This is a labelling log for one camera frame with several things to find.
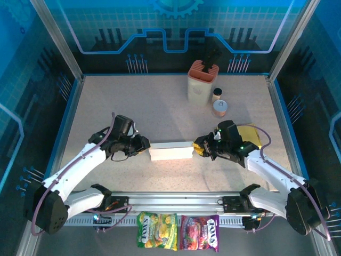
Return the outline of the green candy bag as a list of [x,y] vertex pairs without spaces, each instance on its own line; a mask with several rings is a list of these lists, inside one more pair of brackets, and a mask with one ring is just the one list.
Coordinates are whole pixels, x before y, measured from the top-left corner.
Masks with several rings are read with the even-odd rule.
[[137,218],[137,246],[177,251],[177,214],[141,212]]

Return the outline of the white paper box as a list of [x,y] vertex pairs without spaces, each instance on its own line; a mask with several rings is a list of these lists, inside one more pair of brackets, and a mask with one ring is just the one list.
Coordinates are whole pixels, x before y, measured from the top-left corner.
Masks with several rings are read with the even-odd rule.
[[149,154],[152,161],[189,159],[193,156],[191,141],[152,143]]

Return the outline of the orange printed tin can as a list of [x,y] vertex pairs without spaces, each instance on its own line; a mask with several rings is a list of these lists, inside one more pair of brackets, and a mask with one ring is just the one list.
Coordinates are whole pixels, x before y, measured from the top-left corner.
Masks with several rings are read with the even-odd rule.
[[216,117],[224,117],[228,109],[228,104],[224,100],[216,100],[213,103],[213,114]]

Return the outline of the purple candy bag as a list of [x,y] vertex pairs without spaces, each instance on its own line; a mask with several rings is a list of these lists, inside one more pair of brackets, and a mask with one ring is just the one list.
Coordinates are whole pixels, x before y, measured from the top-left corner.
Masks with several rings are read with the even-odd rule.
[[180,250],[209,250],[219,252],[218,215],[183,215],[180,229]]

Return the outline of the aluminium frame post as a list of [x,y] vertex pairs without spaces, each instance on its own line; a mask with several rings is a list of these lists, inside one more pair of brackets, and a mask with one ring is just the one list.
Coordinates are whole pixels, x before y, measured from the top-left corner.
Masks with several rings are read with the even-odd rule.
[[281,49],[269,72],[270,83],[274,83],[275,79],[286,63],[288,57],[290,56],[292,50],[302,36],[304,29],[306,28],[320,1],[321,0],[306,0],[306,3],[300,15],[298,16],[295,25],[293,26],[283,48]]
[[79,82],[83,81],[83,72],[81,71],[71,49],[69,48],[60,28],[58,27],[51,11],[48,9],[44,0],[29,0],[39,18],[44,24],[54,44],[61,53],[64,61],[68,65],[75,79]]

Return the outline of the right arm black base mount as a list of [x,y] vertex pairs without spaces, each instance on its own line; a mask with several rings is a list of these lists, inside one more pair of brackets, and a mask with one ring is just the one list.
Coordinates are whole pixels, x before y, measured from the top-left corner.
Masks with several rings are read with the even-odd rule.
[[222,203],[224,213],[265,213],[267,210],[253,206],[248,198],[241,196],[224,196]]

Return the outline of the black connector module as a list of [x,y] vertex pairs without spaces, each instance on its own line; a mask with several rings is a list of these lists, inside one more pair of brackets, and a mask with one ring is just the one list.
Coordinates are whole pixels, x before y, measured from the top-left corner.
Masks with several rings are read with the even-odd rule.
[[93,228],[97,233],[99,233],[101,230],[105,231],[105,227],[102,227],[103,225],[111,224],[112,223],[112,217],[104,216],[99,213],[94,213],[93,215]]
[[258,216],[242,217],[242,225],[244,226],[243,229],[247,233],[256,233],[256,230],[261,224],[261,219],[262,218]]

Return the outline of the beige knife block orange top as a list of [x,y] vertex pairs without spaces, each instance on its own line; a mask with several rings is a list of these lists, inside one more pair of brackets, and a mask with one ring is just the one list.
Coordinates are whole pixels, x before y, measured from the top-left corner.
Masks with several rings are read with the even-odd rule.
[[201,63],[201,60],[196,60],[188,71],[188,101],[198,106],[205,106],[209,102],[219,67],[212,65],[208,72],[204,72],[204,65]]

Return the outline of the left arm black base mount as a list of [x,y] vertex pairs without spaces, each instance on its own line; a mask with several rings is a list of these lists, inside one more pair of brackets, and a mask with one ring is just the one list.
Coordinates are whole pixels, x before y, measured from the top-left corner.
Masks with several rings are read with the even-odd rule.
[[112,213],[127,213],[129,197],[127,196],[110,196],[105,197],[100,206],[86,210],[86,213],[96,214],[112,214]]

